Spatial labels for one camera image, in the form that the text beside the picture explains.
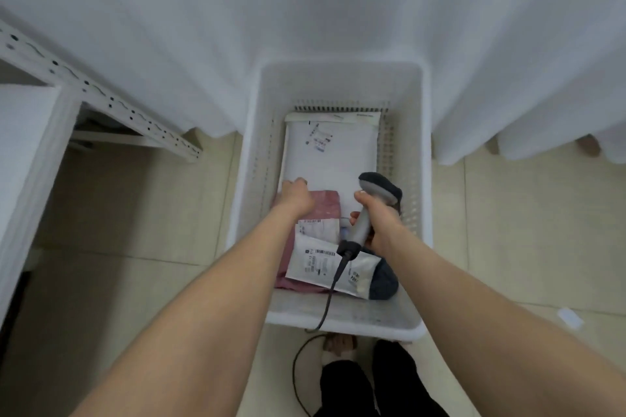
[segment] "handheld scanner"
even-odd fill
[[[387,180],[385,176],[380,175],[380,173],[362,173],[359,175],[359,185],[364,192],[378,198],[388,206],[394,206],[400,203],[402,199],[402,190]],[[348,238],[339,243],[337,253],[342,257],[348,255],[348,260],[353,260],[359,255],[371,229],[372,223],[369,219],[369,211],[363,207],[359,218],[348,233]]]

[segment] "person's right arm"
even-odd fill
[[[626,416],[626,376],[605,358],[447,262],[392,208],[355,198],[369,210],[372,248],[481,416]]]

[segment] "white curtain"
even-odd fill
[[[626,0],[0,0],[179,128],[245,127],[260,66],[345,55],[429,76],[436,157],[520,159],[585,134],[626,161]]]

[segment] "pink package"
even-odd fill
[[[302,219],[340,219],[341,206],[339,203],[339,193],[332,190],[323,190],[312,191],[311,195],[315,199],[315,208],[310,214],[306,215]],[[287,279],[285,277],[294,244],[295,225],[291,228],[291,233],[289,233],[287,243],[285,244],[285,249],[282,251],[282,258],[278,267],[278,274],[276,275],[274,288],[307,293],[327,292],[328,289],[325,289],[324,287],[308,284],[299,280]]]

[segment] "person's left hand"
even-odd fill
[[[285,180],[274,207],[289,210],[296,219],[300,219],[313,211],[315,200],[309,192],[307,181],[302,177],[297,178],[295,182]]]

